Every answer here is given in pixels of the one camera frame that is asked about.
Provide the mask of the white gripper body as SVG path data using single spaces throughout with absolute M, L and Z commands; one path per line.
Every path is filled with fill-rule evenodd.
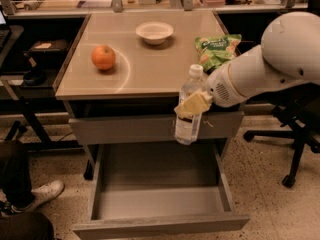
M 225 64 L 213 71 L 205 81 L 205 90 L 212 102 L 220 107 L 231 107 L 247 100 L 231 80 L 231 64 Z

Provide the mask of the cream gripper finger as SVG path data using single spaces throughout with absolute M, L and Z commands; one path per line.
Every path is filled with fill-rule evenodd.
M 191 117 L 208 111 L 212 101 L 213 98 L 207 91 L 197 90 L 182 101 L 174 111 L 180 118 Z

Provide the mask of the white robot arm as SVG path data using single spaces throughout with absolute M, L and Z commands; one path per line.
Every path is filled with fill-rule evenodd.
M 259 45 L 215 69 L 175 112 L 187 118 L 304 83 L 320 83 L 320 17 L 290 12 L 267 26 Z

